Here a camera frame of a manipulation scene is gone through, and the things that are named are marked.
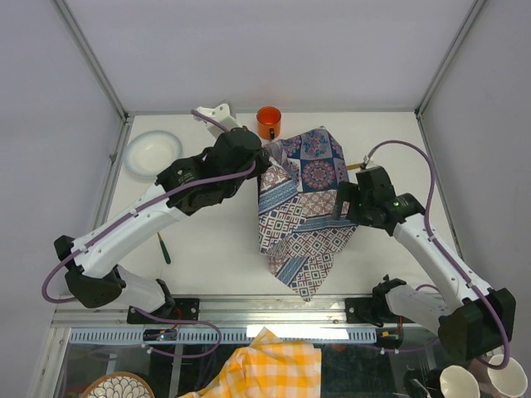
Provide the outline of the patterned placemat cloth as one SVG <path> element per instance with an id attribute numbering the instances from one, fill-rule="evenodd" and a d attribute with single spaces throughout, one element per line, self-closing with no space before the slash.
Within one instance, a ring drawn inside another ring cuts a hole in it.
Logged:
<path id="1" fill-rule="evenodd" d="M 348 180 L 343 149 L 324 127 L 265 149 L 271 165 L 258 182 L 259 250 L 273 276 L 310 301 L 356 230 L 345 210 L 332 217 Z"/>

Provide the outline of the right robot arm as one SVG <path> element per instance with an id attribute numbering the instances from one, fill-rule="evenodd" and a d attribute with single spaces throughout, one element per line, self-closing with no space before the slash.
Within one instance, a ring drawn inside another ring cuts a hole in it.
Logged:
<path id="1" fill-rule="evenodd" d="M 386 231 L 424 269 L 437 294 L 385 277 L 354 314 L 377 327 L 404 317 L 437 335 L 458 361 L 470 361 L 495 348 L 509 350 L 516 301 L 507 289 L 493 289 L 429 225 L 429 214 L 410 193 L 396 194 L 383 167 L 365 168 L 357 181 L 341 182 L 332 216 Z"/>

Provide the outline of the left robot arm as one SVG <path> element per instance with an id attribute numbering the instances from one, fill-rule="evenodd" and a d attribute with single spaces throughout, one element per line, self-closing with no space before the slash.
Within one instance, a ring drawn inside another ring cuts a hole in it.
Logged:
<path id="1" fill-rule="evenodd" d="M 231 129 L 198 155 L 174 161 L 114 219 L 79 238 L 57 238 L 72 300 L 85 308 L 124 303 L 156 322 L 170 319 L 176 304 L 166 283 L 133 274 L 120 261 L 164 228 L 235 196 L 244 181 L 269 167 L 259 137 L 246 128 Z"/>

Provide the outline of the orange mug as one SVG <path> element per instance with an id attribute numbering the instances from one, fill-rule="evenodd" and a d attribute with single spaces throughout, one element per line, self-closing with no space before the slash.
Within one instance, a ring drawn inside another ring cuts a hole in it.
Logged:
<path id="1" fill-rule="evenodd" d="M 281 112 L 272 106 L 259 109 L 256 113 L 257 133 L 264 140 L 274 140 L 280 134 Z"/>

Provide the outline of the white blue-rimmed bowl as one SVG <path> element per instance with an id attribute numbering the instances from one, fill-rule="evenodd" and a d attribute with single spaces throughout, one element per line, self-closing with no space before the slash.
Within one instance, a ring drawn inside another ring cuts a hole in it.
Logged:
<path id="1" fill-rule="evenodd" d="M 155 179 L 183 153 L 180 139 L 173 133 L 152 130 L 133 138 L 124 152 L 126 170 L 140 180 Z"/>

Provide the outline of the yellow checkered cloth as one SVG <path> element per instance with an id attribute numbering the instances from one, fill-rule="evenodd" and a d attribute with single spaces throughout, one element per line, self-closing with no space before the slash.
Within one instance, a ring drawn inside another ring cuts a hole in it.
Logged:
<path id="1" fill-rule="evenodd" d="M 186 397 L 319 397 L 322 352 L 310 342 L 287 342 L 262 328 L 236 349 L 207 386 Z"/>

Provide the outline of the brown white cup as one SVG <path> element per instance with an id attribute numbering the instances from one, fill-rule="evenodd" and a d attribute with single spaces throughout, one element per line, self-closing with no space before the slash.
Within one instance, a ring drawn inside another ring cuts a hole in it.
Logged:
<path id="1" fill-rule="evenodd" d="M 493 397 L 523 397 L 528 389 L 525 371 L 513 358 L 501 370 L 489 368 L 475 359 L 467 370 L 478 382 L 480 391 Z"/>

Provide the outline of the patterned brown plate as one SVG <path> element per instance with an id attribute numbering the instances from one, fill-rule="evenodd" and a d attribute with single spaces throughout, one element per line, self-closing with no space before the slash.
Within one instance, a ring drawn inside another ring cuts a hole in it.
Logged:
<path id="1" fill-rule="evenodd" d="M 154 398 L 152 388 L 140 376 L 126 371 L 105 375 L 90 384 L 82 398 Z"/>

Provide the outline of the aluminium mounting rail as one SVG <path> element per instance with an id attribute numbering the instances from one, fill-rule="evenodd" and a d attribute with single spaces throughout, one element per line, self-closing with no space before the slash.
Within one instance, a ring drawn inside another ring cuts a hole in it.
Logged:
<path id="1" fill-rule="evenodd" d="M 209 322 L 220 328 L 273 323 L 363 326 L 356 310 L 370 301 L 369 294 L 317 295 L 309 302 L 293 295 L 178 295 L 175 297 L 176 308 L 164 317 Z M 110 328 L 139 324 L 143 319 L 137 310 L 126 304 L 85 308 L 80 303 L 64 303 L 57 305 L 51 325 L 58 328 Z"/>

